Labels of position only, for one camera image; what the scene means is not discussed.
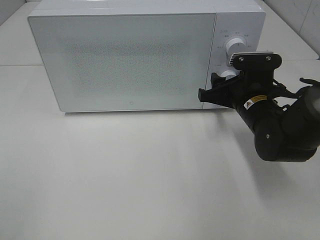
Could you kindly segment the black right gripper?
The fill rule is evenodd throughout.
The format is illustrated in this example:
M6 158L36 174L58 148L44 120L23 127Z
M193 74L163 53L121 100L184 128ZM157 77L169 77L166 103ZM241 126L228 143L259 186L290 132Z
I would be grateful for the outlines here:
M282 110L270 96L273 83L260 73L243 71L275 70L282 62L282 57L272 51L234 53L228 65L241 72L228 80L212 73L211 89L199 88L198 99L236 110L253 133L280 133Z

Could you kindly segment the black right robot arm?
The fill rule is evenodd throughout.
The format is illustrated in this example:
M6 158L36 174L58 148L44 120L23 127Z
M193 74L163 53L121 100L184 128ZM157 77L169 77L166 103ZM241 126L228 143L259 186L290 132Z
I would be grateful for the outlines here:
M239 74L227 79L211 75L211 88L199 89L198 99L236 110L254 134L259 157L269 162L305 162L320 145L320 83L289 91L274 79L282 64L273 52L234 53L229 61Z

